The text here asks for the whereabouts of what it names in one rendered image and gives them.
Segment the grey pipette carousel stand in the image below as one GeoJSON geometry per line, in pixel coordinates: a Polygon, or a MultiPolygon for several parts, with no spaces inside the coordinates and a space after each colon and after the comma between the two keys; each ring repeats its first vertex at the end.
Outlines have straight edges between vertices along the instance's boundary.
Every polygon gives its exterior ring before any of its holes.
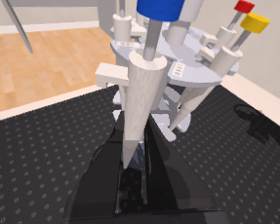
{"type": "MultiPolygon", "coordinates": [[[[184,0],[179,20],[163,21],[156,48],[156,52],[166,58],[167,65],[150,114],[169,142],[176,140],[175,134],[168,127],[179,112],[176,104],[180,99],[180,94],[172,88],[166,87],[167,84],[205,88],[217,86],[223,81],[219,74],[203,65],[204,62],[210,64],[208,60],[203,56],[196,57],[199,50],[205,47],[216,54],[220,50],[212,49],[211,43],[202,46],[199,42],[202,33],[209,33],[195,27],[189,27],[191,22],[196,20],[203,1],[184,0]]],[[[146,40],[146,38],[142,40],[140,36],[131,36],[131,39],[137,39],[137,42],[110,41],[111,50],[126,65],[129,62],[129,53],[135,49],[144,49],[146,40]]],[[[145,169],[143,133],[128,167],[145,169]]]]}

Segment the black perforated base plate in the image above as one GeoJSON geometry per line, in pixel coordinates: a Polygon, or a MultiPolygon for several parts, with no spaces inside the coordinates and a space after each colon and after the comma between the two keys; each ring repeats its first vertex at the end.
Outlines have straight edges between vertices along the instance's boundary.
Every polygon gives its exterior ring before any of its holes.
{"type": "MultiPolygon", "coordinates": [[[[67,198],[110,138],[118,85],[0,120],[0,224],[61,224],[67,198]]],[[[170,143],[231,224],[280,224],[280,126],[222,86],[170,143]]],[[[145,169],[120,163],[115,213],[148,212],[145,169]]]]}

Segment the white pipette with blue button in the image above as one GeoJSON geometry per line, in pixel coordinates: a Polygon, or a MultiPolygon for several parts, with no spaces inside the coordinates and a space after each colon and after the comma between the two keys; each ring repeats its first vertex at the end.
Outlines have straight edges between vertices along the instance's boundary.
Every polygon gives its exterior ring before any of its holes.
{"type": "Polygon", "coordinates": [[[95,76],[97,87],[108,83],[126,86],[123,168],[127,168],[140,142],[155,96],[160,86],[166,58],[156,52],[163,21],[180,18],[184,0],[138,0],[137,12],[149,18],[144,49],[129,53],[128,67],[100,63],[95,76]]]}

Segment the white pipette with yellow button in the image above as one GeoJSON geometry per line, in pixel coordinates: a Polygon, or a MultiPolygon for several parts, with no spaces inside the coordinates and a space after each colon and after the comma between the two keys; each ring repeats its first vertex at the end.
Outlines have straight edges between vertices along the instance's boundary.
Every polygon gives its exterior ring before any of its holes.
{"type": "MultiPolygon", "coordinates": [[[[125,14],[125,0],[119,0],[119,13],[113,15],[114,40],[130,41],[131,36],[140,36],[142,40],[146,38],[144,27],[132,27],[132,17],[125,14]]],[[[116,65],[128,67],[117,56],[116,65]]],[[[126,86],[119,86],[122,110],[125,110],[126,86]]]]}
{"type": "MultiPolygon", "coordinates": [[[[242,52],[238,48],[248,38],[248,36],[254,33],[261,33],[270,23],[270,20],[256,15],[248,13],[240,26],[245,30],[233,44],[233,46],[223,45],[219,52],[216,54],[207,47],[199,50],[196,55],[197,58],[204,57],[211,63],[208,68],[219,74],[222,78],[226,73],[235,65],[235,63],[243,56],[242,52]]],[[[191,113],[196,107],[203,101],[203,99],[211,92],[213,87],[207,88],[193,88],[186,99],[183,101],[182,106],[176,115],[173,122],[170,124],[169,129],[172,131],[189,113],[191,113]]]]}

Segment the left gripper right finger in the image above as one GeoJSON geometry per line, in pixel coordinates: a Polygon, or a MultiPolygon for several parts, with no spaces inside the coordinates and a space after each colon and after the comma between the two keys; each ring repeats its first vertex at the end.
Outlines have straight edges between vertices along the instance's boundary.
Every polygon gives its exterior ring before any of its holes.
{"type": "Polygon", "coordinates": [[[160,131],[150,113],[143,138],[148,210],[217,207],[212,191],[160,131]]]}

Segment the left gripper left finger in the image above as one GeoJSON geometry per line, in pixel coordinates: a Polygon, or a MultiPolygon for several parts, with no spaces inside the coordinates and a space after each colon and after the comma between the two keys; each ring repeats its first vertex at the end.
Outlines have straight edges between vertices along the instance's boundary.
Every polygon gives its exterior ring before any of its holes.
{"type": "Polygon", "coordinates": [[[62,218],[115,214],[124,122],[122,110],[110,138],[69,195],[62,218]]]}

